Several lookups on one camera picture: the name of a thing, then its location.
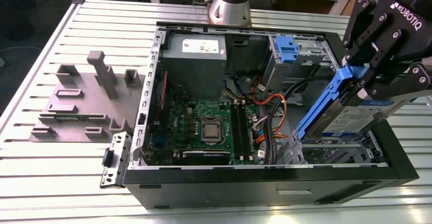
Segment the green motherboard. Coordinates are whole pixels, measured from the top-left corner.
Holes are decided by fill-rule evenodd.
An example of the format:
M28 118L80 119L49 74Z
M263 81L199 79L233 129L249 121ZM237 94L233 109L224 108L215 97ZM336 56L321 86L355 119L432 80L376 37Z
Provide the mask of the green motherboard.
M239 143L233 131L239 129L232 127L232 103L173 101L169 106L168 130L164 130L165 134L153 133L152 136L155 165L172 165L172 155L177 151L224 151L231 153L231 165L257 164L251 133L251 125L257 117L256 106L244 105L243 109L244 118L235 120L247 124L243 142L248 144L248 154L236 152Z

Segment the slotted aluminum surface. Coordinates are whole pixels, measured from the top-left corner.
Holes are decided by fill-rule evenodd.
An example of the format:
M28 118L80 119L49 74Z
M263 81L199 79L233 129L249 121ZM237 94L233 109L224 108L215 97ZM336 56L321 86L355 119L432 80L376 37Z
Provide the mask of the slotted aluminum surface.
M205 23L205 8L87 0L71 5L0 119L0 220L120 223L431 223L432 110L404 106L389 123L420 179L341 205L145 210L127 189L99 189L108 143L32 143L28 136L57 83L60 64L93 72L85 57L103 50L115 73L145 74L156 21ZM336 32L348 18L252 11L257 27Z

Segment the sticker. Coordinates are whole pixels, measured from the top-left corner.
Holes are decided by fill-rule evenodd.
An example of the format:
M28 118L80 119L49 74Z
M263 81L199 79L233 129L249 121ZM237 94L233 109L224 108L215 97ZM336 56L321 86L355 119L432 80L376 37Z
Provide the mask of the sticker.
M392 104L393 101L388 100L367 100L356 107L344 107L343 112L324 129L323 135L340 137L360 132L373 120L373 115L387 110Z
M265 90L265 86L263 86L261 83L259 83L256 87L257 87L257 89L260 89L261 91Z
M257 156L259 158L265 158L265 151L263 151L263 150L257 150L257 154L256 154L256 156Z
M181 52L187 53L219 53L219 41L207 39L183 40Z

